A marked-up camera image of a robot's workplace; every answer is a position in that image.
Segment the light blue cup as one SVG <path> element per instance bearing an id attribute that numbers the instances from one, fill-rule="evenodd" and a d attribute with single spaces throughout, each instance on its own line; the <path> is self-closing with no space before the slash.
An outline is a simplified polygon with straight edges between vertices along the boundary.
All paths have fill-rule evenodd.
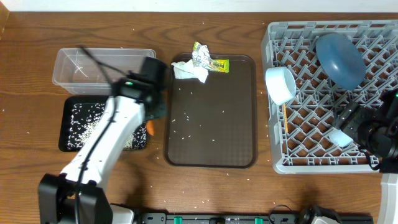
<path id="1" fill-rule="evenodd" d="M 338 129 L 334 129 L 328 137 L 331 143 L 339 147 L 346 147 L 354 142 L 352 138 Z"/>

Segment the dark blue plate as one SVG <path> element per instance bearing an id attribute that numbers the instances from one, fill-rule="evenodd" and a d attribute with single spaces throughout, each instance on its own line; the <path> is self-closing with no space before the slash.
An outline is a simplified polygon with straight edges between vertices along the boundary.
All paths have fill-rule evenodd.
<path id="1" fill-rule="evenodd" d="M 326 74 L 342 89 L 354 90 L 364 80 L 364 60 L 346 36 L 331 33 L 319 37 L 316 52 Z"/>

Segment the wooden chopstick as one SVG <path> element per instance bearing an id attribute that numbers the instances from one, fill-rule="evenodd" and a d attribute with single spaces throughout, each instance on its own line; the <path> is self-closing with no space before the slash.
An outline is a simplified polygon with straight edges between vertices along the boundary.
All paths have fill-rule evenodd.
<path id="1" fill-rule="evenodd" d="M 288 116 L 287 116 L 287 111 L 286 111 L 286 103 L 284 103 L 283 105 L 282 105 L 282 107 L 283 107 L 283 115 L 284 115 L 284 129 L 285 129 L 285 133 L 287 134 L 287 133 L 289 133 L 289 127 L 288 127 L 288 121 L 287 121 L 287 118 L 288 118 Z"/>

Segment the light blue rice bowl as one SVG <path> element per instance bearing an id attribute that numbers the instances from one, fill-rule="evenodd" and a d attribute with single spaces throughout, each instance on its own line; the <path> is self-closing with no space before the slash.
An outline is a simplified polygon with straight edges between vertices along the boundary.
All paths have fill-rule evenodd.
<path id="1" fill-rule="evenodd" d="M 292 100 L 296 96 L 294 76 L 287 67 L 268 68 L 265 74 L 267 92 L 277 105 Z"/>

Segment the yellow green candy wrapper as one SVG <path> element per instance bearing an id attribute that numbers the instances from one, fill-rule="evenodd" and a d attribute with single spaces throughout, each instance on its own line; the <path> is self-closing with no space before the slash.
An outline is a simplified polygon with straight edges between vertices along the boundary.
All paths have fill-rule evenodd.
<path id="1" fill-rule="evenodd" d="M 212 59 L 209 64 L 209 70 L 213 72 L 229 73 L 228 59 Z"/>

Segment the aluminium foil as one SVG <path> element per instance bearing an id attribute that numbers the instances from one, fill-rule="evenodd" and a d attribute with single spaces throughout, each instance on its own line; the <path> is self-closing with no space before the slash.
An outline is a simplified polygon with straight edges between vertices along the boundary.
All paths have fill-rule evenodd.
<path id="1" fill-rule="evenodd" d="M 195 42 L 192 52 L 192 61 L 195 67 L 203 67 L 208 69 L 211 62 L 208 46 L 199 42 Z"/>

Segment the white napkin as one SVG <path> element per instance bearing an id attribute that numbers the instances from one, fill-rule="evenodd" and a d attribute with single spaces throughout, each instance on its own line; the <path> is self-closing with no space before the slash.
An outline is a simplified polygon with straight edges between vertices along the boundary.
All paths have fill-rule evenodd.
<path id="1" fill-rule="evenodd" d="M 173 62 L 171 66 L 173 66 L 176 79 L 197 78 L 200 82 L 205 83 L 208 77 L 208 70 L 203 67 L 194 66 L 193 60 L 189 60 L 188 62 Z"/>

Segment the orange carrot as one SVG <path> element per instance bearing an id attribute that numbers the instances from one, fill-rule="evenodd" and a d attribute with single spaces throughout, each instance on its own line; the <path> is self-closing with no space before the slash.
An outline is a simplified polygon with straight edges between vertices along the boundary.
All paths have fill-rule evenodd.
<path id="1" fill-rule="evenodd" d="M 146 122 L 146 130 L 149 133 L 149 135 L 151 135 L 151 136 L 155 135 L 155 128 L 154 128 L 153 121 Z"/>

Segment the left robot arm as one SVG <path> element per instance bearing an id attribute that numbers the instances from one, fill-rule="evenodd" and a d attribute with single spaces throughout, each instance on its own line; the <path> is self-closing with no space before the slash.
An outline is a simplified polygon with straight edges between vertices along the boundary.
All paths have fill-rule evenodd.
<path id="1" fill-rule="evenodd" d="M 59 175 L 40 181 L 41 223 L 134 223 L 134 210 L 108 202 L 105 190 L 129 136 L 162 107 L 167 65 L 144 59 L 139 73 L 110 82 L 97 127 Z"/>

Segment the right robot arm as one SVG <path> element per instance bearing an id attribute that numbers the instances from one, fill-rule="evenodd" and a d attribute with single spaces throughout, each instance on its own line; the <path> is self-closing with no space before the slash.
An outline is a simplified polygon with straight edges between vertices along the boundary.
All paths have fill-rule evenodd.
<path id="1" fill-rule="evenodd" d="M 358 144 L 372 170 L 382 174 L 378 223 L 397 223 L 397 90 L 380 95 L 382 105 L 369 109 L 357 102 L 338 108 L 332 126 Z"/>

